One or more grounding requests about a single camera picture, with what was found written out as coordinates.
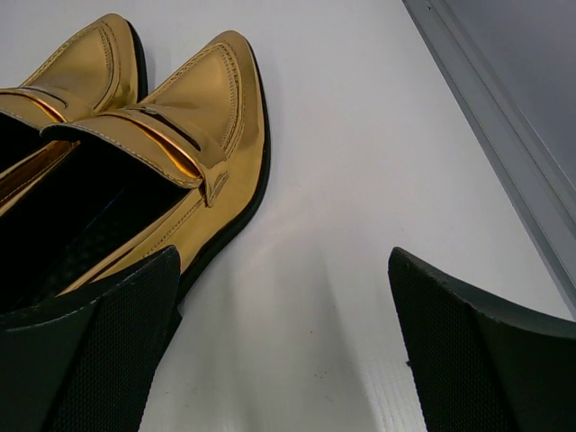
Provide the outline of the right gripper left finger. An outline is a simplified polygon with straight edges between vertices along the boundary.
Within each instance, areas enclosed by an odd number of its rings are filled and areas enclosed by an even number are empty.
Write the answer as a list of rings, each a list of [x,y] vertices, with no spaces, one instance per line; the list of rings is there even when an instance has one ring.
[[[169,246],[1,317],[3,431],[136,431],[166,347],[180,256]]]

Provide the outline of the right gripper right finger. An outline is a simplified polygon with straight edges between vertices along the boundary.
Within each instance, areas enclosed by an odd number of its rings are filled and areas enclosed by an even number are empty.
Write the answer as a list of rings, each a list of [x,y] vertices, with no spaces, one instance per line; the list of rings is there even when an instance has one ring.
[[[573,431],[575,324],[395,247],[391,292],[429,431]]]

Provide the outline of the gold shoe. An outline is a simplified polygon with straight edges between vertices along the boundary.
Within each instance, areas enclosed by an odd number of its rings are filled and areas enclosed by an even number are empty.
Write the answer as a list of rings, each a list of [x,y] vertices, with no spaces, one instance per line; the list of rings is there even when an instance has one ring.
[[[160,249],[203,269],[250,221],[270,167],[254,52],[225,31],[141,102],[40,133],[61,160],[1,217],[1,310],[75,292]]]
[[[76,149],[41,131],[135,104],[149,90],[140,36],[108,13],[75,33],[28,78],[1,91],[1,211],[7,212]]]

